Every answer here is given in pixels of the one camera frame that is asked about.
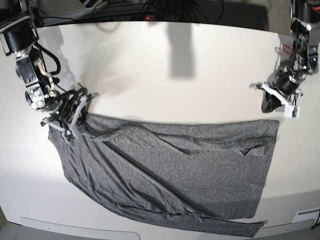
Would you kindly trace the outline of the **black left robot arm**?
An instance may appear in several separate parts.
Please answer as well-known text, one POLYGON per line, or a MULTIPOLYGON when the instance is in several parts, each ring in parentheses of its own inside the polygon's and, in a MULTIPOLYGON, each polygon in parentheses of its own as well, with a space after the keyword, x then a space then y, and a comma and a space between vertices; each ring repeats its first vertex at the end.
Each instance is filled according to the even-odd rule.
POLYGON ((282 108, 287 118, 298 118, 298 99, 303 96, 300 85, 307 76, 319 71, 320 2, 318 0, 292 0, 290 6, 290 35, 292 45, 283 44, 279 51, 288 55, 266 82, 251 86, 263 91, 261 111, 271 113, 282 108))

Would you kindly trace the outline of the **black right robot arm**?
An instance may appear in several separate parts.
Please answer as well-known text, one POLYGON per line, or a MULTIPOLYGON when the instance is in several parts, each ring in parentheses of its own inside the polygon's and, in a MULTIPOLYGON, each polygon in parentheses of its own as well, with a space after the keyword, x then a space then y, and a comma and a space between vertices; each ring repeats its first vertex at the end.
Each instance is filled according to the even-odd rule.
POLYGON ((0 2, 0 42, 6 56, 15 56, 15 71, 25 84, 25 99, 35 111, 48 113, 41 125, 59 131, 67 143, 79 139, 79 127, 86 119, 86 105, 98 94, 87 88, 65 91, 59 88, 61 63, 39 44, 39 34, 27 0, 0 2))

